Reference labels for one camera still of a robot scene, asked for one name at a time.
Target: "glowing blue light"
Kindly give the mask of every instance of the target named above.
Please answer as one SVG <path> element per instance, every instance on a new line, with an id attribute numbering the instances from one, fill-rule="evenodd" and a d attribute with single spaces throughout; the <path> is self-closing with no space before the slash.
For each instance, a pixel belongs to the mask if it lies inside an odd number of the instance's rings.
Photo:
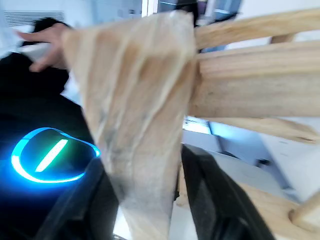
<path id="1" fill-rule="evenodd" d="M 29 173 L 27 173 L 27 172 L 25 171 L 25 169 L 22 167 L 21 162 L 20 162 L 20 156 L 21 156 L 21 153 L 22 153 L 23 149 L 25 148 L 25 146 L 26 146 L 27 143 L 29 142 L 29 140 L 32 139 L 32 138 L 33 138 L 35 135 L 37 135 L 38 133 L 41 133 L 41 132 L 43 132 L 43 131 L 45 131 L 45 130 L 49 130 L 49 129 L 54 130 L 54 131 L 57 131 L 57 132 L 59 132 L 61 135 L 66 136 L 67 138 L 74 139 L 74 140 L 77 140 L 77 141 L 80 141 L 80 142 L 82 142 L 82 143 L 85 143 L 85 144 L 89 145 L 89 146 L 92 147 L 93 150 L 95 151 L 96 157 L 100 156 L 100 151 L 99 151 L 99 149 L 98 149 L 96 146 L 94 146 L 93 144 L 89 143 L 89 142 L 82 141 L 82 140 L 80 140 L 80 139 L 77 139 L 77 138 L 75 138 L 75 137 L 72 137 L 72 136 L 70 136 L 70 135 L 68 135 L 68 134 L 66 134 L 66 133 L 64 133 L 64 132 L 62 132 L 62 131 L 60 131 L 60 130 L 58 130 L 58 129 L 55 129 L 55 128 L 51 128 L 51 127 L 41 127 L 41 128 L 38 128 L 38 129 L 36 129 L 36 130 L 33 130 L 33 131 L 29 132 L 29 133 L 28 133 L 27 135 L 25 135 L 25 136 L 17 143 L 17 145 L 14 147 L 14 149 L 13 149 L 13 151 L 12 151 L 12 155 L 11 155 L 11 164 L 12 164 L 13 168 L 15 169 L 15 171 L 16 171 L 18 174 L 20 174 L 20 175 L 21 175 L 22 177 L 24 177 L 25 179 L 28 179 L 28 180 L 33 181 L 33 182 L 36 182 L 36 183 L 42 183 L 42 184 L 67 183 L 67 182 L 72 182 L 72 181 L 75 181 L 75 180 L 80 179 L 83 175 L 85 175 L 85 173 L 81 173 L 81 174 L 79 174 L 79 175 L 77 175 L 77 176 L 75 176 L 75 177 L 66 178 L 66 179 L 55 179 L 55 180 L 43 180 L 43 179 L 38 179 L 38 178 L 30 175 Z M 44 161 L 45 158 L 46 158 L 46 156 L 45 156 L 44 159 L 40 162 L 40 164 L 38 165 L 37 169 L 38 169 L 39 166 L 42 164 L 42 162 L 45 162 L 45 163 L 48 163 L 48 162 L 49 162 L 49 161 L 47 161 L 47 160 Z"/>
<path id="2" fill-rule="evenodd" d="M 45 155 L 45 157 L 42 159 L 42 161 L 39 163 L 39 165 L 36 167 L 36 172 L 42 172 L 45 170 L 50 163 L 56 158 L 56 156 L 61 152 L 61 150 L 65 147 L 68 140 L 61 139 L 56 143 L 56 145 L 51 148 L 51 150 Z"/>

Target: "wooden board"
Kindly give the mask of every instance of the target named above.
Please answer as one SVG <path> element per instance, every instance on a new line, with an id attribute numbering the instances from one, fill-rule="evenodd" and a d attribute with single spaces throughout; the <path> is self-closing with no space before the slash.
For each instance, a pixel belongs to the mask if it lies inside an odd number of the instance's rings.
<path id="1" fill-rule="evenodd" d="M 305 144 L 320 143 L 320 135 L 312 127 L 294 121 L 254 117 L 213 117 L 206 120 Z"/>
<path id="2" fill-rule="evenodd" d="M 306 231 L 293 225 L 289 219 L 289 212 L 298 205 L 284 198 L 239 184 L 248 194 L 260 215 L 278 240 L 320 240 L 320 234 Z"/>
<path id="3" fill-rule="evenodd" d="M 196 70 L 191 16 L 162 13 L 71 31 L 63 45 L 132 239 L 168 239 Z"/>
<path id="4" fill-rule="evenodd" d="M 295 34 L 286 34 L 286 35 L 279 35 L 273 36 L 271 38 L 270 44 L 279 44 L 279 43 L 290 43 L 294 40 Z"/>
<path id="5" fill-rule="evenodd" d="M 320 41 L 198 54 L 189 115 L 320 116 Z"/>
<path id="6" fill-rule="evenodd" d="M 320 8 L 226 21 L 195 30 L 198 49 L 320 28 Z"/>
<path id="7" fill-rule="evenodd" d="M 320 235 L 320 191 L 289 214 L 294 225 Z"/>

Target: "window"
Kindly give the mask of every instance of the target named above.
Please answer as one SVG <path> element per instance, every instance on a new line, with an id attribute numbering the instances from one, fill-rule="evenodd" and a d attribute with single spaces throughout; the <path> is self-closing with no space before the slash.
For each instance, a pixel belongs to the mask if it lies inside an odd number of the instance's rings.
<path id="1" fill-rule="evenodd" d="M 209 123 L 206 120 L 199 119 L 192 116 L 187 116 L 184 119 L 183 127 L 184 130 L 202 133 L 202 134 L 211 134 Z"/>

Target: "wooden frame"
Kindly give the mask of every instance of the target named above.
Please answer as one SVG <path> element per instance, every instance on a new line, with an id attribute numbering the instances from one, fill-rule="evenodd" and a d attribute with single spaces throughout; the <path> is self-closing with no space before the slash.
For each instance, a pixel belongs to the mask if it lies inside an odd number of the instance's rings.
<path id="1" fill-rule="evenodd" d="M 320 10 L 311 9 L 212 24 L 196 29 L 194 37 L 190 16 L 176 12 L 64 36 L 88 126 L 133 239 L 168 238 L 185 114 L 318 142 L 310 127 L 260 118 L 320 116 L 320 43 L 288 42 L 319 26 Z M 276 36 L 272 45 L 196 57 L 196 47 L 268 36 Z"/>

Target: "dark hair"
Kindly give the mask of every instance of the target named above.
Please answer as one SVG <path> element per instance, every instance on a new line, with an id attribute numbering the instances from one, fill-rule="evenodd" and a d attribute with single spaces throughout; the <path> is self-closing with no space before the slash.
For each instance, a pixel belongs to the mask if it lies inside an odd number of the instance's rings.
<path id="1" fill-rule="evenodd" d="M 42 30 L 45 30 L 47 28 L 50 28 L 52 27 L 53 25 L 55 24 L 64 24 L 66 25 L 67 27 L 70 28 L 70 26 L 68 24 L 65 24 L 64 22 L 62 21 L 58 21 L 52 17 L 45 17 L 45 18 L 42 18 L 42 19 L 39 19 L 39 20 L 36 20 L 33 22 L 33 31 L 32 33 L 37 33 L 37 32 L 40 32 Z M 38 44 L 39 42 L 38 41 L 24 41 L 22 43 L 22 47 L 23 46 L 27 46 L 27 45 L 34 45 L 34 44 Z"/>

